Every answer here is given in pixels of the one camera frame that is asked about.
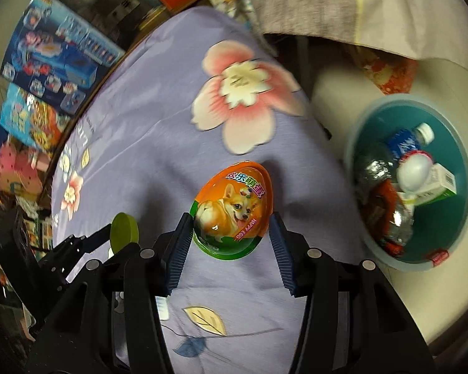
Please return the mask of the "green round plastic lid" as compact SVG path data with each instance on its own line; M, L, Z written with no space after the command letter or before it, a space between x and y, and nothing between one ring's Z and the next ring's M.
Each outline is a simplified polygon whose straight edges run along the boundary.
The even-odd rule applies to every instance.
M139 242L138 222L128 213L118 213L111 222L110 249L115 255L129 243Z

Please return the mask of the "red foil snack wrapper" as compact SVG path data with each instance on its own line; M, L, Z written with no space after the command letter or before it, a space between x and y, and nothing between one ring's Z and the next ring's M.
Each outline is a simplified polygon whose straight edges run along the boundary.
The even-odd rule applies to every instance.
M413 217L389 179L369 191L361 215L373 240L392 257L401 257L412 237Z

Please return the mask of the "orange dog egg shell half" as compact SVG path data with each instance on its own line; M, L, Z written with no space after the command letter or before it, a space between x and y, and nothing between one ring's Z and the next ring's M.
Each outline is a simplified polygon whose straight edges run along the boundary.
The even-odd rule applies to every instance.
M194 241L210 257L233 261L261 242L274 208L271 176L262 165L242 161L213 176L190 208Z

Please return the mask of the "plastic water bottle blue label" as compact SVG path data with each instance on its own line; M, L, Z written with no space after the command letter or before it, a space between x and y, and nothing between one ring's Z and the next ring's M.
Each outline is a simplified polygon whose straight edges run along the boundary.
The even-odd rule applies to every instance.
M401 191L397 183L400 159L415 150L425 151L425 147L434 140L432 127L423 122L412 129L401 128L385 140L371 144L355 163L353 170L356 183L368 191L389 179Z

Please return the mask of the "green white carton box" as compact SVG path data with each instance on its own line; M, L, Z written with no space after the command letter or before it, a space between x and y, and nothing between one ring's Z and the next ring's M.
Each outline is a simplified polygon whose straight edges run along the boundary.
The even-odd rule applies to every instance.
M416 193L398 191L397 194L410 213L419 206L432 204L457 195L456 178L443 165L432 165L429 176Z

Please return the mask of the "teal plastic trash bin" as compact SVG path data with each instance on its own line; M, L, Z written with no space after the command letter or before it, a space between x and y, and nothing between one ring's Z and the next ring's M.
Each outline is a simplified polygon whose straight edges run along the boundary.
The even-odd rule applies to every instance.
M344 161L375 257L404 272L447 260L468 221L468 155L445 116L387 95L353 126Z

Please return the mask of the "pink butterfly toy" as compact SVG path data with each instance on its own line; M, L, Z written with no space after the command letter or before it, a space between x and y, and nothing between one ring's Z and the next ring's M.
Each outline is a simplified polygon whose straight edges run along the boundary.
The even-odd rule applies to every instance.
M0 192L36 200L51 163L46 153L32 148L18 150L5 142L0 147Z

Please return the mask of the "purple floral tablecloth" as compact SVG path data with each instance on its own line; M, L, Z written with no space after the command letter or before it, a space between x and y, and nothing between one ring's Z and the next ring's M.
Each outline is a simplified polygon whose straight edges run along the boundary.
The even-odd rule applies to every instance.
M142 41L66 141L52 182L53 242L121 212L149 247L200 189L240 161L271 176L285 226L341 262L363 259L352 189L292 74L227 15L191 8ZM234 261L191 246L163 332L178 373L286 373L305 301L269 238Z

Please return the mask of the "colourful cartoon toy package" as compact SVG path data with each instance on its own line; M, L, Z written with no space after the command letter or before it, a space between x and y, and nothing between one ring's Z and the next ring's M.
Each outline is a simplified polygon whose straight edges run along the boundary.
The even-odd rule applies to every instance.
M12 137L28 147L52 154L62 138L69 116L9 84L7 97L1 106L0 124Z

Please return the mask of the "red patterned floor mat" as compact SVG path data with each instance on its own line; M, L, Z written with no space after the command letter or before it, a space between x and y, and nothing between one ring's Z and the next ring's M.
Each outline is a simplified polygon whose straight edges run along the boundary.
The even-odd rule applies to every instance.
M363 74L384 94L408 94L418 63L411 58L364 46L344 45L345 51Z

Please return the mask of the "blue toy box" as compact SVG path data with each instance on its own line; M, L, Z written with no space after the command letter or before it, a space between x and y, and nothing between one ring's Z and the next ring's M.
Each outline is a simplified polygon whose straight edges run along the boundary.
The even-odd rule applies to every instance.
M1 77L74 115L125 55L85 0L31 0L1 64Z

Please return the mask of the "grey lilac floral cloth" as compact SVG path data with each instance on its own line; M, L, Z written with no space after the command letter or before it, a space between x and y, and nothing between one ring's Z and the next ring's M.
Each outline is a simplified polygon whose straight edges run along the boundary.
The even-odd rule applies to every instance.
M253 32L315 36L468 70L464 0L209 0Z

